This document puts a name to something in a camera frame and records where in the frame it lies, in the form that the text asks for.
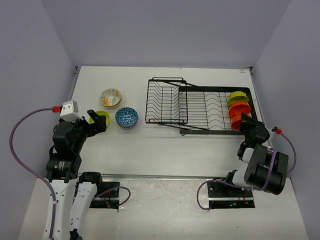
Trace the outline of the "lime green bowl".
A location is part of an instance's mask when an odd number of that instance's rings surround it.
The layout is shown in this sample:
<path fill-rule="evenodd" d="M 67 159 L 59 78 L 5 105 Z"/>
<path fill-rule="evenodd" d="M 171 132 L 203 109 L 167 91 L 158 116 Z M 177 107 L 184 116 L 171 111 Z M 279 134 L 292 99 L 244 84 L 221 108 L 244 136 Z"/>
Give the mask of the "lime green bowl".
<path fill-rule="evenodd" d="M 234 91 L 227 98 L 227 106 L 230 107 L 234 103 L 243 102 L 248 104 L 249 98 L 243 91 Z"/>
<path fill-rule="evenodd" d="M 105 120 L 106 126 L 109 127 L 110 120 L 111 120 L 109 113 L 104 110 L 97 110 L 95 113 L 98 114 L 99 116 L 105 116 L 106 117 L 106 120 Z"/>

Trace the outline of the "orange bowl front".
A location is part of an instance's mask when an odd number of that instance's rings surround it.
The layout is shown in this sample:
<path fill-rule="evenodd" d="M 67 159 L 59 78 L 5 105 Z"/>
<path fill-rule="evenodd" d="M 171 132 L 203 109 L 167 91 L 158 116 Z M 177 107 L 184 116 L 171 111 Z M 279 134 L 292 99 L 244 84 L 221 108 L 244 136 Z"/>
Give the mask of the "orange bowl front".
<path fill-rule="evenodd" d="M 232 118 L 231 118 L 231 128 L 234 130 L 239 130 L 240 129 L 240 124 L 242 121 L 242 114 L 235 114 Z"/>

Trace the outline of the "orange bowl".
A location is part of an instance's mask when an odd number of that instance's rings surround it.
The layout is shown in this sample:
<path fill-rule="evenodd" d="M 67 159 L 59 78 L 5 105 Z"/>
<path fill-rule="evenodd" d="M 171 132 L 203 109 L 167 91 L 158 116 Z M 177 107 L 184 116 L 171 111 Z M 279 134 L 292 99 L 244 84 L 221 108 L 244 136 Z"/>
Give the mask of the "orange bowl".
<path fill-rule="evenodd" d="M 235 115 L 242 113 L 246 115 L 249 115 L 251 113 L 251 107 L 246 102 L 237 101 L 229 107 L 228 115 L 230 118 L 233 118 Z"/>
<path fill-rule="evenodd" d="M 232 118 L 231 118 L 231 128 L 234 130 L 239 130 L 240 129 L 240 124 L 242 121 L 242 114 L 235 114 Z"/>

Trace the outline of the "white floral leaf bowl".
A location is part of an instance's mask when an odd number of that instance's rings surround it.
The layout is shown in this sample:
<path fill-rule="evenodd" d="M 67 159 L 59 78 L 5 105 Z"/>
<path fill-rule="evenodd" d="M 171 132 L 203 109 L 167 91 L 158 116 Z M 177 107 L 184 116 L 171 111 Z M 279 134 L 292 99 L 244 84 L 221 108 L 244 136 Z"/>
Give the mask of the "white floral leaf bowl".
<path fill-rule="evenodd" d="M 104 90 L 100 96 L 100 103 L 106 108 L 114 108 L 122 101 L 122 94 L 118 89 L 108 88 Z"/>

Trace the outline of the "blue white patterned bowl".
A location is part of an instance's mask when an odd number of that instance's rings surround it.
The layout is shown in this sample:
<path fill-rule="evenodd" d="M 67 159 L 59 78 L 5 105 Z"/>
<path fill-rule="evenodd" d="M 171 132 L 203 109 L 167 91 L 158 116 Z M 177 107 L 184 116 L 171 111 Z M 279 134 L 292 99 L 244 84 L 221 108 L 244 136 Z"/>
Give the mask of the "blue white patterned bowl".
<path fill-rule="evenodd" d="M 139 115 L 131 107 L 122 107 L 115 113 L 115 121 L 121 126 L 133 126 L 138 123 Z"/>

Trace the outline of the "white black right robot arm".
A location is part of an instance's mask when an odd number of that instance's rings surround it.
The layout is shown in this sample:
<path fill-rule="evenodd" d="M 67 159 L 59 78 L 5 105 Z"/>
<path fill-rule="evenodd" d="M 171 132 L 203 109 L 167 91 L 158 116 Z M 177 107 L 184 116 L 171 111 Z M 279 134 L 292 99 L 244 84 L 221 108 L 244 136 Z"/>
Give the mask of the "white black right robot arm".
<path fill-rule="evenodd" d="M 242 189 L 279 195 L 285 187 L 289 156 L 263 144 L 271 134 L 281 135 L 282 130 L 278 127 L 269 130 L 263 122 L 242 113 L 239 131 L 244 135 L 244 141 L 238 148 L 237 156 L 247 167 L 227 174 L 224 193 L 233 197 Z"/>

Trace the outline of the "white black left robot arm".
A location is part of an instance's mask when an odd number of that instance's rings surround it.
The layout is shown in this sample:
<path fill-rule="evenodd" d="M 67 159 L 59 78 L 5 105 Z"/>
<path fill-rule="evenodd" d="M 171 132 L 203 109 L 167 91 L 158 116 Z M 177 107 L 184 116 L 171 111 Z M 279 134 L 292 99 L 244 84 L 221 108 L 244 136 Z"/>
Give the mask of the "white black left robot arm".
<path fill-rule="evenodd" d="M 99 172 L 78 174 L 82 147 L 87 138 L 107 130 L 106 117 L 87 111 L 93 122 L 75 112 L 60 113 L 53 129 L 53 147 L 49 150 L 45 184 L 49 188 L 49 208 L 44 240 L 80 240 L 81 227 L 94 197 L 103 193 L 104 184 Z"/>

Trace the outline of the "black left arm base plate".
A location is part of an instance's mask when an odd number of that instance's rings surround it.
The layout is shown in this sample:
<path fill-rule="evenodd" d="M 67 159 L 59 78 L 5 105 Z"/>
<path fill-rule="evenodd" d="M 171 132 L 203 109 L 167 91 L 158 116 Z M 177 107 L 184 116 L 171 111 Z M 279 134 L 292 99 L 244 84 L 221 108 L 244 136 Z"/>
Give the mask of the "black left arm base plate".
<path fill-rule="evenodd" d="M 103 181 L 101 187 L 99 188 L 97 194 L 95 197 L 99 194 L 102 194 L 105 191 L 108 191 L 109 189 L 119 187 L 120 182 L 117 181 Z M 101 195 L 98 198 L 95 198 L 89 208 L 90 209 L 119 209 L 119 189 L 115 189 L 113 191 L 110 191 L 108 193 L 105 193 L 104 195 Z"/>

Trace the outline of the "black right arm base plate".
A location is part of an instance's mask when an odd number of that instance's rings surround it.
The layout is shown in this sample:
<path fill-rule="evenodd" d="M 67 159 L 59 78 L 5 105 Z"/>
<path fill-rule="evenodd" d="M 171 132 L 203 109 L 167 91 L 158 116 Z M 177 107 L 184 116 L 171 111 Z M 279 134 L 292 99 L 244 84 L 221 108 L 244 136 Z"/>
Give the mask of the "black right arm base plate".
<path fill-rule="evenodd" d="M 211 209 L 251 209 L 255 208 L 253 193 L 218 182 L 207 185 L 208 203 Z"/>

